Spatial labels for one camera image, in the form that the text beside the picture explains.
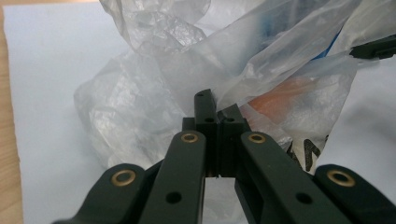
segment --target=screw hole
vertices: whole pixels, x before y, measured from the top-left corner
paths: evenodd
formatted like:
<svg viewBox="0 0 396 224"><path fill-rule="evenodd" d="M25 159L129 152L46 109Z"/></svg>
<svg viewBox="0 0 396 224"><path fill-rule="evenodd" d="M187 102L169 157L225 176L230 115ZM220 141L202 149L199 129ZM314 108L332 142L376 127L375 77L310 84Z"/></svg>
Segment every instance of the screw hole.
<svg viewBox="0 0 396 224"><path fill-rule="evenodd" d="M253 133L253 134L249 135L248 139L251 142L254 142L254 143L263 143L263 142L265 142L265 137L263 135L261 135L261 134L258 134L258 133Z"/></svg>
<svg viewBox="0 0 396 224"><path fill-rule="evenodd" d="M206 122L208 122L208 123L213 123L215 120L214 120L214 119L211 119L211 118L209 118L209 119L205 119L205 121L206 121Z"/></svg>
<svg viewBox="0 0 396 224"><path fill-rule="evenodd" d="M198 140L198 136L195 133L185 133L181 135L181 140L186 143L193 143Z"/></svg>
<svg viewBox="0 0 396 224"><path fill-rule="evenodd" d="M334 174L334 178L336 178L339 181L347 182L347 177L341 174Z"/></svg>
<svg viewBox="0 0 396 224"><path fill-rule="evenodd" d="M121 170L116 172L112 177L111 177L111 183L113 183L114 186L117 187L123 187L131 184L134 182L134 179L136 178L136 173L132 170Z"/></svg>
<svg viewBox="0 0 396 224"><path fill-rule="evenodd" d="M352 176L339 170L330 170L327 172L327 177L329 177L332 182L342 187L350 188L356 184L355 179Z"/></svg>
<svg viewBox="0 0 396 224"><path fill-rule="evenodd" d="M181 194L179 192L171 192L166 195L168 203L179 203L181 201Z"/></svg>
<svg viewBox="0 0 396 224"><path fill-rule="evenodd" d="M296 198L300 203L311 204L312 198L306 193L297 193Z"/></svg>

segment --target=plastic bag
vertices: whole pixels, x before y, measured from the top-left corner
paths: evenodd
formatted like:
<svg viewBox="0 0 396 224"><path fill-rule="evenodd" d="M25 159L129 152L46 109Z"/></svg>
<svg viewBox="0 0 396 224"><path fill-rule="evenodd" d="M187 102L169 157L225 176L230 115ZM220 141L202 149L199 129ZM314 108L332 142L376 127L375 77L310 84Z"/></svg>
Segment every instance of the plastic bag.
<svg viewBox="0 0 396 224"><path fill-rule="evenodd" d="M396 1L363 0L343 27L329 55L396 35Z"/></svg>
<svg viewBox="0 0 396 224"><path fill-rule="evenodd" d="M142 54L181 49L205 38L204 32L192 23L205 15L210 0L102 0L101 3L125 41Z"/></svg>
<svg viewBox="0 0 396 224"><path fill-rule="evenodd" d="M222 109L270 91L329 46L359 0L233 1L242 11L254 9L236 21L225 16L208 38L192 24L206 11L206 0L101 2L132 51L78 88L76 108L106 167L128 162L148 168L164 157L182 118L191 115L196 92L213 89ZM183 4L193 17L177 13L176 5ZM199 21L201 27L210 27L205 20L214 15L206 16ZM329 77L334 83L339 80ZM276 141L289 148L296 136L285 128L289 126L270 122L252 108L241 110L249 111L250 120L268 121L257 128L272 130ZM246 223L233 181L215 179L206 186L206 223Z"/></svg>
<svg viewBox="0 0 396 224"><path fill-rule="evenodd" d="M265 0L212 0L206 14L194 25L207 35L225 28Z"/></svg>
<svg viewBox="0 0 396 224"><path fill-rule="evenodd" d="M187 115L193 111L190 96L204 89L213 90L218 110L242 105L325 50L358 4L265 1L198 44L157 60Z"/></svg>
<svg viewBox="0 0 396 224"><path fill-rule="evenodd" d="M105 167L144 169L163 159L184 113L159 77L155 61L127 52L75 92L75 105Z"/></svg>
<svg viewBox="0 0 396 224"><path fill-rule="evenodd" d="M271 91L243 105L241 112L252 127L270 125L257 131L275 139L279 130L288 134L292 144L283 148L304 170L313 174L357 69L358 60L345 53L314 60ZM250 122L252 116L251 112L247 113L248 109L260 113L260 123Z"/></svg>

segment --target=transparent plastic bag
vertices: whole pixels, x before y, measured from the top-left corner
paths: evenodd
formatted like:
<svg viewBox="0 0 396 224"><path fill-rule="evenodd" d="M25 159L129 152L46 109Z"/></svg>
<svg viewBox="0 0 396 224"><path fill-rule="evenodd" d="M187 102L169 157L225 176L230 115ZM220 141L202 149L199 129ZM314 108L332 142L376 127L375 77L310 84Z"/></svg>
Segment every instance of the transparent plastic bag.
<svg viewBox="0 0 396 224"><path fill-rule="evenodd" d="M313 174L357 69L358 60L345 53L314 60L242 108L249 107L263 117L258 123L256 114L253 127L270 125L264 132L275 137L279 130L284 132L280 136L288 134L292 144L283 148ZM249 121L251 113L246 113L246 109L241 112Z"/></svg>
<svg viewBox="0 0 396 224"><path fill-rule="evenodd" d="M192 25L200 20L210 0L101 0L121 36L135 51L161 54L195 44L205 38Z"/></svg>
<svg viewBox="0 0 396 224"><path fill-rule="evenodd" d="M363 0L346 21L329 55L396 35L396 1Z"/></svg>
<svg viewBox="0 0 396 224"><path fill-rule="evenodd" d="M182 52L157 57L165 83L188 115L190 96L204 89L218 110L242 105L325 50L359 2L265 1Z"/></svg>
<svg viewBox="0 0 396 224"><path fill-rule="evenodd" d="M76 90L78 115L105 167L127 162L147 169L180 132L184 113L159 75L152 58L129 51Z"/></svg>
<svg viewBox="0 0 396 224"><path fill-rule="evenodd" d="M207 35L225 28L266 0L212 0L206 14L195 23Z"/></svg>
<svg viewBox="0 0 396 224"><path fill-rule="evenodd" d="M211 14L199 21L201 27L218 29L209 37L194 24L207 11L207 0L195 1L101 1L132 49L110 61L75 93L79 116L104 166L127 162L146 169L163 159L173 135L181 130L182 118L192 115L193 95L204 89L214 91L218 109L242 105L296 71L318 83L333 80L337 90L348 90L347 82L345 86L337 84L341 72L319 78L315 77L318 73L305 68L318 69L317 63L305 64L330 45L359 0L234 0L231 3L242 8L238 20L226 15L211 27L205 24L207 18L216 18ZM178 7L185 12L178 13ZM340 60L330 58L332 65L338 62L338 66L347 67ZM341 102L344 95L337 97ZM293 123L297 119L273 121L250 105L241 111L248 120L266 122L251 126L270 133L285 150L291 138L299 137L292 129L299 128ZM302 113L293 111L293 116ZM329 122L326 125L331 126L324 133L332 127ZM310 139L317 144L316 138ZM293 150L297 142L293 141ZM247 223L232 180L213 179L206 186L205 223Z"/></svg>

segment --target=plastic wrap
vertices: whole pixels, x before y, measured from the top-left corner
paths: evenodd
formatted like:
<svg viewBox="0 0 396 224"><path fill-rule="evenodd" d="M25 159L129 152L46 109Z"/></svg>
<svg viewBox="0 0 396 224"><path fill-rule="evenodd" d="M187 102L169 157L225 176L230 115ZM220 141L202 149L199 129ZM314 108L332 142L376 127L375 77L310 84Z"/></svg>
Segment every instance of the plastic wrap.
<svg viewBox="0 0 396 224"><path fill-rule="evenodd" d="M262 119L253 120L252 127L271 127L264 131L275 139L288 134L292 144L283 148L296 156L304 170L313 174L357 69L358 60L345 53L314 60L242 108L261 114ZM246 109L241 112L250 124L251 113Z"/></svg>
<svg viewBox="0 0 396 224"><path fill-rule="evenodd" d="M265 1L198 44L158 57L163 78L188 115L190 96L204 89L218 110L242 105L325 50L359 2Z"/></svg>
<svg viewBox="0 0 396 224"><path fill-rule="evenodd" d="M305 163L300 139L321 147L318 141L347 97L354 76L349 57L305 64L329 47L359 0L233 0L237 5L223 17L214 13L223 0L210 9L207 0L101 2L132 48L75 93L79 116L106 167L127 162L148 168L163 159L182 118L192 115L198 91L212 89L222 109L242 105L290 76L309 80L309 88L289 97L293 104L286 105L291 110L283 119L252 105L241 111L254 130L271 134L285 150L292 138L292 150ZM213 18L221 20L208 24ZM205 37L198 25L216 32ZM232 180L208 180L205 223L247 223L237 201Z"/></svg>
<svg viewBox="0 0 396 224"><path fill-rule="evenodd" d="M102 0L121 36L132 49L145 54L161 54L195 44L205 38L192 25L209 8L210 0Z"/></svg>
<svg viewBox="0 0 396 224"><path fill-rule="evenodd" d="M145 169L163 159L183 112L159 78L155 61L127 52L75 93L75 105L105 167Z"/></svg>
<svg viewBox="0 0 396 224"><path fill-rule="evenodd" d="M363 0L350 16L329 55L396 35L396 1Z"/></svg>

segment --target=white surface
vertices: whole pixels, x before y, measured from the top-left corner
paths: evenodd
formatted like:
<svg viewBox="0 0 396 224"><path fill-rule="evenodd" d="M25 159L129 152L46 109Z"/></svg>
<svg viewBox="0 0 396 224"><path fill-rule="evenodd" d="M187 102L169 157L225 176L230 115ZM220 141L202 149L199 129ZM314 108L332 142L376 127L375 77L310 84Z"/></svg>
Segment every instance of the white surface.
<svg viewBox="0 0 396 224"><path fill-rule="evenodd" d="M76 87L127 48L98 3L5 7L24 221L71 217L104 168ZM357 171L396 203L396 58L360 71L318 163Z"/></svg>
<svg viewBox="0 0 396 224"><path fill-rule="evenodd" d="M128 47L99 3L5 7L24 222L71 217L105 170L73 93Z"/></svg>
<svg viewBox="0 0 396 224"><path fill-rule="evenodd" d="M358 71L321 164L345 166L396 204L396 56Z"/></svg>

